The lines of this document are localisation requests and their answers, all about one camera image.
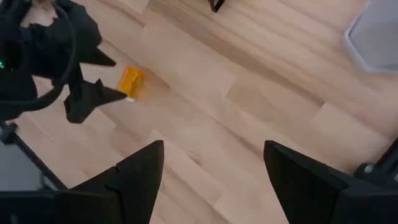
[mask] yellow object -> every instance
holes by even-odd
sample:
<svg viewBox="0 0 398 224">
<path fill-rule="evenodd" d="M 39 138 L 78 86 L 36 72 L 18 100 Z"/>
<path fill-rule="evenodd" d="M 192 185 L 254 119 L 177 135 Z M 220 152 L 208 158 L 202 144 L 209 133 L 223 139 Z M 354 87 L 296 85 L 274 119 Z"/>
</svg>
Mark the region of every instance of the yellow object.
<svg viewBox="0 0 398 224">
<path fill-rule="evenodd" d="M 133 66 L 127 66 L 119 81 L 118 90 L 127 94 L 126 100 L 134 101 L 137 92 L 144 81 L 144 73 Z"/>
</svg>

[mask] wooden floor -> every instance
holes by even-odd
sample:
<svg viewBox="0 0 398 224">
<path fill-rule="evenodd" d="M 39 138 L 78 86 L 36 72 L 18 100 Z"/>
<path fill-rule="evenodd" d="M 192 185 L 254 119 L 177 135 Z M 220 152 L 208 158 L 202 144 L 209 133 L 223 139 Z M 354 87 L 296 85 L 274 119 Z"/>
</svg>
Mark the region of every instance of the wooden floor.
<svg viewBox="0 0 398 224">
<path fill-rule="evenodd" d="M 85 76 L 116 86 L 136 65 L 147 75 L 140 98 L 82 125 L 68 124 L 60 99 L 19 118 L 19 134 L 69 187 L 163 139 L 152 224 L 287 223 L 266 139 L 352 172 L 398 135 L 398 77 L 360 72 L 341 44 L 366 0 L 226 0 L 217 14 L 207 0 L 77 2 L 118 62 Z"/>
</svg>

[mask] gray object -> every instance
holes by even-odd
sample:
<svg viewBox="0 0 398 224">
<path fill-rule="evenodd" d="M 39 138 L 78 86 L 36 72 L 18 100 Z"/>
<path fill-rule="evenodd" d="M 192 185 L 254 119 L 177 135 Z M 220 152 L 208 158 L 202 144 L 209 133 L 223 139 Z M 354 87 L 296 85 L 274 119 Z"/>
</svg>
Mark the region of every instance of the gray object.
<svg viewBox="0 0 398 224">
<path fill-rule="evenodd" d="M 0 142 L 0 191 L 39 190 L 43 184 L 56 189 L 18 146 Z"/>
<path fill-rule="evenodd" d="M 363 70 L 398 72 L 398 1 L 367 3 L 346 31 L 344 42 Z"/>
</svg>

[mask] gray bin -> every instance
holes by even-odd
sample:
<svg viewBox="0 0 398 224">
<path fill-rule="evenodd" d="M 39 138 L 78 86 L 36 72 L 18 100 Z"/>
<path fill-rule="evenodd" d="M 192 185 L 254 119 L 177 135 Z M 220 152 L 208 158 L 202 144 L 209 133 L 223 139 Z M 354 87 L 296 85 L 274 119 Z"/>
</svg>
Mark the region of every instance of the gray bin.
<svg viewBox="0 0 398 224">
<path fill-rule="evenodd" d="M 398 0 L 373 0 L 346 31 L 344 43 L 367 72 L 398 72 Z"/>
</svg>

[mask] black bracket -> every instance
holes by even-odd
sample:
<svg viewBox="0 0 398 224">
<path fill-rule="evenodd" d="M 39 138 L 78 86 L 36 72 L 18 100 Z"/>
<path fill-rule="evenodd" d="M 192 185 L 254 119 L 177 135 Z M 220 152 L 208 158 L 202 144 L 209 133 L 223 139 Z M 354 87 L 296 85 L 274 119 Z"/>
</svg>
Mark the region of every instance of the black bracket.
<svg viewBox="0 0 398 224">
<path fill-rule="evenodd" d="M 0 141 L 5 145 L 13 144 L 17 129 L 16 123 L 5 124 L 0 134 Z"/>
<path fill-rule="evenodd" d="M 209 3 L 210 3 L 210 6 L 211 6 L 211 10 L 213 12 L 218 12 L 220 7 L 224 4 L 224 0 L 218 0 L 217 3 L 215 3 L 215 1 L 217 1 L 217 0 L 209 0 Z"/>
</svg>

